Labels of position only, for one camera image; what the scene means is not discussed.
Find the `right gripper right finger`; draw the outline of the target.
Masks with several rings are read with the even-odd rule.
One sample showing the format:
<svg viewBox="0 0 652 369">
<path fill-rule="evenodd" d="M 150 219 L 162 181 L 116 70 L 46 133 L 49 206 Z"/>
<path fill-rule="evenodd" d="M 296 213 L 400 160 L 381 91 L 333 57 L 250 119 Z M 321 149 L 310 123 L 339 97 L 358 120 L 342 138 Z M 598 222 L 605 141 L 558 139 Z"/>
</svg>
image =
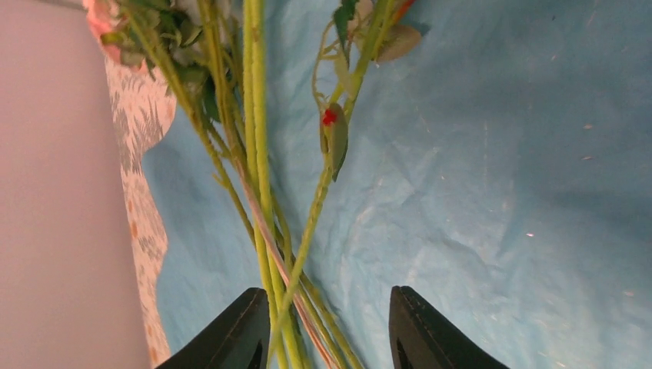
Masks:
<svg viewBox="0 0 652 369">
<path fill-rule="evenodd" d="M 389 340 L 395 368 L 507 369 L 409 286 L 391 289 Z"/>
</svg>

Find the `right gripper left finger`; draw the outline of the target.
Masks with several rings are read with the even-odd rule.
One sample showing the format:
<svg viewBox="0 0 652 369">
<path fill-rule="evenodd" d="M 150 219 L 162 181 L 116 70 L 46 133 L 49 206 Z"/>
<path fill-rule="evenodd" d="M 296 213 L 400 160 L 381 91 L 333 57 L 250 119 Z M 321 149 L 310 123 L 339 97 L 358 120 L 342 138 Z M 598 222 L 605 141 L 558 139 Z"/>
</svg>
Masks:
<svg viewBox="0 0 652 369">
<path fill-rule="evenodd" d="M 268 296 L 249 288 L 157 369 L 261 369 L 268 366 Z"/>
</svg>

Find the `blue wrapping paper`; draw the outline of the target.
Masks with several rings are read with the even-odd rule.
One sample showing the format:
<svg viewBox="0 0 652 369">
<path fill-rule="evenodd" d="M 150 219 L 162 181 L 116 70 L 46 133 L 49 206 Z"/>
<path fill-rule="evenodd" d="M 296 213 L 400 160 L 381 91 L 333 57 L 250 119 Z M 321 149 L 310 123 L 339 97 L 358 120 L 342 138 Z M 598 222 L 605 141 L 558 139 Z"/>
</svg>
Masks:
<svg viewBox="0 0 652 369">
<path fill-rule="evenodd" d="M 296 250 L 322 169 L 311 75 L 339 1 L 265 1 L 271 186 Z M 370 65 L 305 271 L 367 368 L 410 285 L 510 368 L 651 368 L 651 1 L 416 1 Z M 178 108 L 142 166 L 172 354 L 258 258 Z"/>
</svg>

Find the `artificial flower bouquet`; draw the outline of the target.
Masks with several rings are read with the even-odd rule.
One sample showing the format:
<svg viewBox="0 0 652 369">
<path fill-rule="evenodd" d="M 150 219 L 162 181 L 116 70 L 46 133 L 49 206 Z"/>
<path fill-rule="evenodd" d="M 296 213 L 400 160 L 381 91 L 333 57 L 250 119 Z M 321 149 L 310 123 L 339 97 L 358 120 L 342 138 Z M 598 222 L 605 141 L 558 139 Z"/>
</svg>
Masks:
<svg viewBox="0 0 652 369">
<path fill-rule="evenodd" d="M 118 65 L 154 75 L 188 116 L 229 194 L 258 259 L 272 326 L 278 322 L 293 249 L 271 190 L 265 107 L 263 4 L 246 1 L 85 1 L 88 27 Z M 282 368 L 309 368 L 313 347 L 294 309 L 268 352 Z"/>
</svg>

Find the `pink rose stem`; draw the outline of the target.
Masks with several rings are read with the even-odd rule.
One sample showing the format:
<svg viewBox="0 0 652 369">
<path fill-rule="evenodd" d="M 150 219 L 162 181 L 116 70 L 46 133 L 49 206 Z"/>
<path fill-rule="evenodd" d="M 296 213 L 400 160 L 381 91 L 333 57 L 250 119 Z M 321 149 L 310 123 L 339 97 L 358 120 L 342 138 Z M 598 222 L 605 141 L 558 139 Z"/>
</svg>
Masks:
<svg viewBox="0 0 652 369">
<path fill-rule="evenodd" d="M 370 64 L 403 57 L 420 41 L 421 33 L 402 23 L 412 1 L 342 1 L 321 35 L 311 76 L 311 93 L 318 107 L 318 138 L 322 170 L 297 252 L 283 253 L 290 268 L 281 273 L 285 284 L 278 322 L 272 326 L 271 349 L 278 346 L 281 326 L 290 310 L 298 314 L 310 342 L 328 368 L 361 368 L 361 359 L 304 272 L 318 219 L 346 159 L 350 120 Z"/>
</svg>

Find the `floral patterned table mat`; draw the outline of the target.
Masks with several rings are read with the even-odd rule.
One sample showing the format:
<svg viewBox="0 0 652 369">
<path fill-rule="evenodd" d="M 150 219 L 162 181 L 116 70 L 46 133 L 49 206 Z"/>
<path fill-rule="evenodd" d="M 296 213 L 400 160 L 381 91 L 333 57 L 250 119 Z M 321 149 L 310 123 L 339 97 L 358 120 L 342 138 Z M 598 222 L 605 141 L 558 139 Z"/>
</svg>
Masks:
<svg viewBox="0 0 652 369">
<path fill-rule="evenodd" d="M 168 238 L 141 163 L 144 153 L 159 143 L 171 127 L 177 101 L 167 95 L 159 71 L 140 74 L 106 59 L 105 72 L 149 366 L 154 368 L 171 355 L 156 293 Z"/>
</svg>

